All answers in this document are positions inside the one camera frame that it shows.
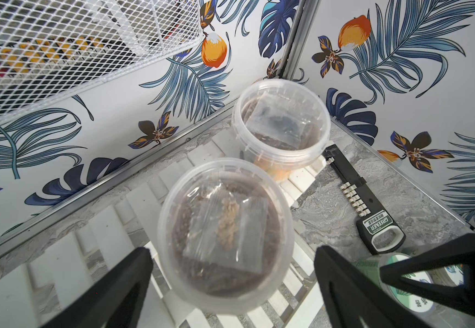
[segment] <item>white slat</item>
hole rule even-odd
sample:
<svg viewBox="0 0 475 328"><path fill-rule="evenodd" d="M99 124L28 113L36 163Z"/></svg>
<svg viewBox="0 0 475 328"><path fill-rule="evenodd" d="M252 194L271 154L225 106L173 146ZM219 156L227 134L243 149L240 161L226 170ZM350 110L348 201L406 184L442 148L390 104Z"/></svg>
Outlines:
<svg viewBox="0 0 475 328"><path fill-rule="evenodd" d="M283 188L280 188L280 190L283 193L283 196L285 196L288 206L291 207L292 204L294 204L294 199L285 190L283 190Z"/></svg>
<svg viewBox="0 0 475 328"><path fill-rule="evenodd" d="M297 233L304 233L307 230L305 224L301 220L292 221L292 225L294 226L294 230L296 230Z"/></svg>
<svg viewBox="0 0 475 328"><path fill-rule="evenodd" d="M172 317L152 283L148 284L146 296L137 322L137 328L175 328Z"/></svg>
<svg viewBox="0 0 475 328"><path fill-rule="evenodd" d="M212 156L210 153L208 153L203 145L194 148L194 150L187 154L187 157L195 166L213 160Z"/></svg>
<svg viewBox="0 0 475 328"><path fill-rule="evenodd" d="M114 204L114 208L115 212L117 212L117 216L121 219L121 222L124 225L136 217L134 209L130 206L130 203L126 198Z"/></svg>
<svg viewBox="0 0 475 328"><path fill-rule="evenodd" d="M42 324L45 324L51 319L55 318L60 312L61 311L55 311L55 312L41 314L40 321L42 322Z"/></svg>
<svg viewBox="0 0 475 328"><path fill-rule="evenodd" d="M280 187L282 190L285 190L293 200L297 200L302 195L302 192L289 180L281 182Z"/></svg>
<svg viewBox="0 0 475 328"><path fill-rule="evenodd" d="M30 277L26 265L20 265L0 279L0 328L39 325Z"/></svg>
<svg viewBox="0 0 475 328"><path fill-rule="evenodd" d="M283 312L287 309L288 302L287 300L281 295L279 290L276 290L274 294L268 299L268 303L272 305L274 311L281 317Z"/></svg>
<svg viewBox="0 0 475 328"><path fill-rule="evenodd" d="M218 314L217 316L223 328L243 328L235 315Z"/></svg>
<svg viewBox="0 0 475 328"><path fill-rule="evenodd" d="M254 324L255 328L272 328L274 324L268 318L268 315L263 311L261 306L256 307L254 310L247 313L250 321Z"/></svg>
<svg viewBox="0 0 475 328"><path fill-rule="evenodd" d="M292 269L289 268L287 270L287 274L285 275L285 278L283 279L283 283L287 287L287 289L296 296L298 292L300 291L301 287L303 286L300 279L292 272Z"/></svg>
<svg viewBox="0 0 475 328"><path fill-rule="evenodd" d="M146 245L144 247L146 247L150 250L150 255L152 256L152 259L157 256L157 250L155 249L155 246L152 244L151 241L146 243Z"/></svg>
<svg viewBox="0 0 475 328"><path fill-rule="evenodd" d="M161 180L163 180L164 185L168 190L172 189L175 182L181 178L184 171L181 169L177 162L170 163L165 169L158 173Z"/></svg>
<svg viewBox="0 0 475 328"><path fill-rule="evenodd" d="M134 245L117 217L113 206L97 213L88 222L93 232L108 270L113 269L131 251Z"/></svg>
<svg viewBox="0 0 475 328"><path fill-rule="evenodd" d="M214 141L218 148L221 149L227 157L233 157L235 159L239 158L241 149L239 143L236 141L235 135L229 128L226 128L213 136L212 141Z"/></svg>
<svg viewBox="0 0 475 328"><path fill-rule="evenodd" d="M95 239L94 233L91 231L89 225L83 226L79 230L75 232L75 236L77 237L77 241L79 242L81 253L84 256L95 252L99 249L99 245L97 244L97 240Z"/></svg>
<svg viewBox="0 0 475 328"><path fill-rule="evenodd" d="M163 302L172 315L175 326L179 326L195 309L192 304L180 299L172 290L164 295Z"/></svg>
<svg viewBox="0 0 475 328"><path fill-rule="evenodd" d="M27 264L30 270L31 285L34 288L40 288L53 282L51 275L50 259L46 253Z"/></svg>
<svg viewBox="0 0 475 328"><path fill-rule="evenodd" d="M194 167L192 165L192 163L188 160L188 158L179 161L178 164L184 172L186 172L186 171L190 170L192 167Z"/></svg>
<svg viewBox="0 0 475 328"><path fill-rule="evenodd" d="M318 175L318 172L314 170L312 166L306 166L305 169L315 178Z"/></svg>
<svg viewBox="0 0 475 328"><path fill-rule="evenodd" d="M190 328L210 328L206 317L199 309L195 309L188 315L187 322Z"/></svg>
<svg viewBox="0 0 475 328"><path fill-rule="evenodd" d="M92 285L88 268L71 232L45 251L60 307L66 308Z"/></svg>
<svg viewBox="0 0 475 328"><path fill-rule="evenodd" d="M316 314L322 308L323 298L320 285L316 282L299 306L294 310L293 316L284 326L285 328L308 328Z"/></svg>
<svg viewBox="0 0 475 328"><path fill-rule="evenodd" d="M295 169L288 176L288 179L304 193L314 182L314 177L305 168Z"/></svg>
<svg viewBox="0 0 475 328"><path fill-rule="evenodd" d="M168 188L165 186L163 180L159 176L155 176L148 182L150 189L152 189L155 198L160 200L168 194Z"/></svg>
<svg viewBox="0 0 475 328"><path fill-rule="evenodd" d="M292 258L298 265L300 265L300 267L308 276L312 274L314 271L314 262L296 242L294 243L294 252L292 253Z"/></svg>
<svg viewBox="0 0 475 328"><path fill-rule="evenodd" d="M218 159L220 157L225 157L225 154L219 149L219 147L215 144L214 141L208 141L204 145L205 149L210 153L210 156L212 156L215 159Z"/></svg>
<svg viewBox="0 0 475 328"><path fill-rule="evenodd" d="M152 190L150 190L150 187L146 183L130 191L126 197L134 209L144 232L146 232L150 240L154 241L155 245L161 204L159 204L159 201L155 198Z"/></svg>
<svg viewBox="0 0 475 328"><path fill-rule="evenodd" d="M159 289L159 285L157 284L157 281L155 281L155 278L153 277L153 274L150 276L150 282L152 283L153 287L155 288L155 291L157 292L157 295L159 295L159 298L163 298L163 293L161 293L161 290Z"/></svg>
<svg viewBox="0 0 475 328"><path fill-rule="evenodd" d="M312 167L314 171L319 173L324 167L326 167L326 165L327 160L325 159L325 157L323 157L323 155L320 155L320 157L318 157L316 161L313 161L311 163L310 167Z"/></svg>

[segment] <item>white wire rack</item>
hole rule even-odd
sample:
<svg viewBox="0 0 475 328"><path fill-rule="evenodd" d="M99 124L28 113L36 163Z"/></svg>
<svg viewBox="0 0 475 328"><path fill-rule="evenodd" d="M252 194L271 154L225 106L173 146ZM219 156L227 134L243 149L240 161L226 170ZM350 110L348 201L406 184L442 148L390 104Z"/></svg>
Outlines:
<svg viewBox="0 0 475 328"><path fill-rule="evenodd" d="M197 0L0 0L0 124L202 41Z"/></svg>

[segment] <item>marble surface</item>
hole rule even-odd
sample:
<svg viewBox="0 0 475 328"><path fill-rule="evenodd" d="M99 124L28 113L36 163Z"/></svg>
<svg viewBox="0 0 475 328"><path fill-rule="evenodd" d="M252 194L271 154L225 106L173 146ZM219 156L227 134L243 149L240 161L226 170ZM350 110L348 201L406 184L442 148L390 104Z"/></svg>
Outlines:
<svg viewBox="0 0 475 328"><path fill-rule="evenodd" d="M40 256L44 250L71 231L85 226L90 218L107 206L124 199L126 194L141 183L148 182L170 163L180 161L187 153L206 143L223 128L230 126L230 119L225 119L209 128L201 135L183 144L152 165L134 174L115 188L103 194L87 206L57 222L34 238L14 249L0 259L0 278L22 263L28 263ZM470 229L450 213L437 205L435 201L414 187L409 181L389 167L382 159L361 145L341 128L332 125L331 140L344 152L378 199L399 223L407 235L404 246L437 244L454 239ZM358 237L354 225L356 212L350 206L339 189L340 179L330 167L326 167L316 177L313 185L298 200L299 208L292 209L294 219L301 220L306 227L302 237L313 248L330 245L349 261L356 261L370 256ZM148 237L136 219L125 226L134 246L142 246ZM102 256L90 254L88 268L94 281L106 272ZM164 282L162 275L156 280ZM47 286L35 291L39 312L49 313L59 309L53 287ZM314 319L312 327L328 327L328 317L324 308Z"/></svg>

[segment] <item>clear plastic tub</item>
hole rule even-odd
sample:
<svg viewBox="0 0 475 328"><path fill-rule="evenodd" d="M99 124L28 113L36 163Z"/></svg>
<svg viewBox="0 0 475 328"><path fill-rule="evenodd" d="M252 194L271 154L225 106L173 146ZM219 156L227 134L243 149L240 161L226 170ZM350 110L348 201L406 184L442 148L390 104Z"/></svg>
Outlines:
<svg viewBox="0 0 475 328"><path fill-rule="evenodd" d="M256 82L241 93L232 112L232 126L244 159L280 181L323 153L331 117L309 89L270 79Z"/></svg>
<svg viewBox="0 0 475 328"><path fill-rule="evenodd" d="M192 168L159 216L157 248L170 287L212 313L243 314L265 302L281 285L293 247L280 187L243 160Z"/></svg>

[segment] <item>wall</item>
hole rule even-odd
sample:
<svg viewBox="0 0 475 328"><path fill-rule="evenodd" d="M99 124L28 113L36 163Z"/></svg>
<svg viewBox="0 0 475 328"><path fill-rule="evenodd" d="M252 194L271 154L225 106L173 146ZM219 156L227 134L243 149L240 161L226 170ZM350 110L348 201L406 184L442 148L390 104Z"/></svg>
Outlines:
<svg viewBox="0 0 475 328"><path fill-rule="evenodd" d="M0 126L0 236L276 75L297 4L209 1L198 48Z"/></svg>
<svg viewBox="0 0 475 328"><path fill-rule="evenodd" d="M331 115L475 227L475 1L321 1L298 68Z"/></svg>

